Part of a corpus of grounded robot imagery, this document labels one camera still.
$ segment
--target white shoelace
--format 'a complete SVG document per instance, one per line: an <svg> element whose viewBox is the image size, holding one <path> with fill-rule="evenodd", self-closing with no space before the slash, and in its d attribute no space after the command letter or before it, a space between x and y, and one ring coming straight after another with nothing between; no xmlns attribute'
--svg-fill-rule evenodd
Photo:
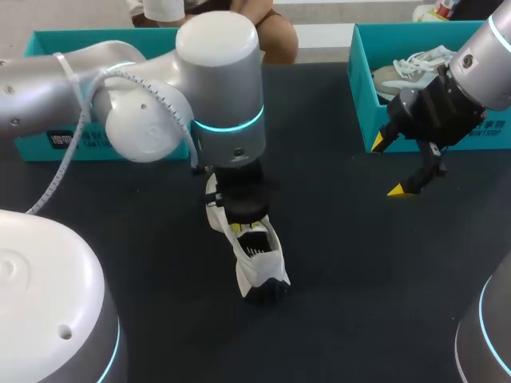
<svg viewBox="0 0 511 383"><path fill-rule="evenodd" d="M448 61L447 57L440 57L432 61L417 59L422 54L424 52L414 53L407 60L394 60L392 63L399 76L402 78L412 78L415 72L433 72L437 65Z"/></svg>

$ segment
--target cable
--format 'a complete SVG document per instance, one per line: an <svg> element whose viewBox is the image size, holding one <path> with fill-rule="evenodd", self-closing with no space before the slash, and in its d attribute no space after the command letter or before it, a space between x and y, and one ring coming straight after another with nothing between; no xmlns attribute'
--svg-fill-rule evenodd
<svg viewBox="0 0 511 383"><path fill-rule="evenodd" d="M126 73L119 69L113 69L113 70L107 70L101 74L99 74L91 83L89 90L87 92L87 95L85 96L85 105L91 105L91 102L93 100L94 94L98 90L98 88L101 86L103 81L105 81L107 78L111 77L120 77L124 78L125 80L131 81L132 83L142 87L147 92L149 92L151 95L154 96L154 98L160 102L161 105L163 105L172 115L174 120L176 121L178 128L180 130L181 136L184 139L184 142L186 143L186 146L188 147L188 150L190 151L190 162L192 165L192 168L198 168L199 166L199 157L197 155L196 147L193 143L192 136L190 135L190 132L186 125L184 125L183 121L181 120L179 114L174 109L174 107L165 100L165 97L159 96L158 89L155 89L151 85L146 85L145 80L138 77L134 74ZM41 210L41 208L50 200L52 195L55 193L55 190L57 190L58 186L60 185L62 178L64 178L65 173L67 172L67 169L69 167L69 164L73 158L74 153L77 150L78 142L80 141L81 134L83 133L83 129L85 128L86 121L89 117L89 110L83 110L80 112L80 119L77 123L77 128L73 134L73 139L69 143L69 147L65 151L64 158L62 158L62 162L58 167L57 172L55 173L55 176L51 180L50 185L45 190L41 198L36 202L35 205L33 205L26 214L32 214L35 215Z"/></svg>

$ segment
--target shoe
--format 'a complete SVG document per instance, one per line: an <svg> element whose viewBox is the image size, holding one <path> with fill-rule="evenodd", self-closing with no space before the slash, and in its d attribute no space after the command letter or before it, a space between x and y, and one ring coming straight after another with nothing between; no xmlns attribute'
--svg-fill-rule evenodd
<svg viewBox="0 0 511 383"><path fill-rule="evenodd" d="M372 73L376 93L391 101L402 89L424 89L438 75L438 67L449 64L455 53L440 45L427 52L414 53L407 60L394 60L393 65Z"/></svg>
<svg viewBox="0 0 511 383"><path fill-rule="evenodd" d="M216 193L211 175L206 194ZM268 217L248 225L229 224L223 207L206 205L209 225L224 233L236 256L236 278L242 297L249 302L280 300L291 285L286 273L282 247Z"/></svg>

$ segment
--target black mat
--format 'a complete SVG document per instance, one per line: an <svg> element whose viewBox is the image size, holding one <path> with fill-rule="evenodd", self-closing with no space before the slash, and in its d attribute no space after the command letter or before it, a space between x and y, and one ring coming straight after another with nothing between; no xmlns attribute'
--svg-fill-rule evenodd
<svg viewBox="0 0 511 383"><path fill-rule="evenodd" d="M345 65L265 70L271 221L291 290L242 302L227 240L185 164L73 164L42 214L97 252L133 382L458 383L458 321L511 247L511 152L449 152L419 198L387 199L415 155L367 155ZM0 151L0 207L56 164Z"/></svg>

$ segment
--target person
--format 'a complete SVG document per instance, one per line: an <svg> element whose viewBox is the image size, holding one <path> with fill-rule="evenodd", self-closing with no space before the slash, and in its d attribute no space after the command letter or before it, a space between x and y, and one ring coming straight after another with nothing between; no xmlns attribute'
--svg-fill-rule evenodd
<svg viewBox="0 0 511 383"><path fill-rule="evenodd" d="M137 28L180 27L196 14L230 10L254 23L264 64L293 64L298 37L293 25L273 10L273 0L126 0Z"/></svg>

